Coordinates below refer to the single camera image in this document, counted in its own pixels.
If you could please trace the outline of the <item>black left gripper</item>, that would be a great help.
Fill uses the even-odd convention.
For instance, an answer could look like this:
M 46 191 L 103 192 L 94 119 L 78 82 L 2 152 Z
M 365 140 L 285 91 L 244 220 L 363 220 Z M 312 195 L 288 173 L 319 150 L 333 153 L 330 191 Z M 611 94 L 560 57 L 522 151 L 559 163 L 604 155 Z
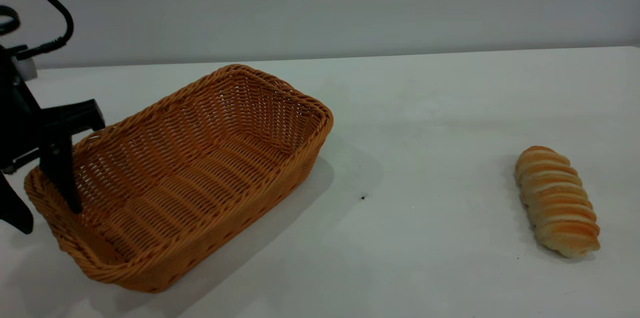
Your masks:
M 1 170 L 16 172 L 39 159 L 42 172 L 54 184 L 68 208 L 82 213 L 73 172 L 72 136 L 105 129 L 94 99 L 41 108 L 18 68 L 16 49 L 1 48 Z M 6 177 L 0 175 L 0 220 L 25 235 L 34 230 L 34 216 Z

